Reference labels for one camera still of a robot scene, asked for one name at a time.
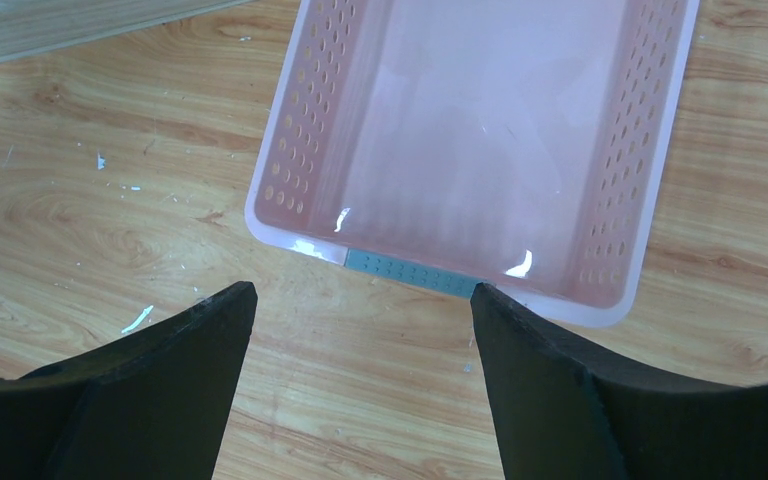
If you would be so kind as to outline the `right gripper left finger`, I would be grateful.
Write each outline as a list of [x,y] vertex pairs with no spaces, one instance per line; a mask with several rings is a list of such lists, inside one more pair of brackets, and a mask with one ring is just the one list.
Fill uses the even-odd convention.
[[0,378],[0,479],[209,479],[258,296],[237,282],[109,344]]

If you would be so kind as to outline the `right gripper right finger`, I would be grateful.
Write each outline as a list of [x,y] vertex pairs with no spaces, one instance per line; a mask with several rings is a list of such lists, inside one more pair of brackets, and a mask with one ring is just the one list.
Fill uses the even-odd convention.
[[768,479],[768,384],[662,370],[488,284],[470,300],[508,479]]

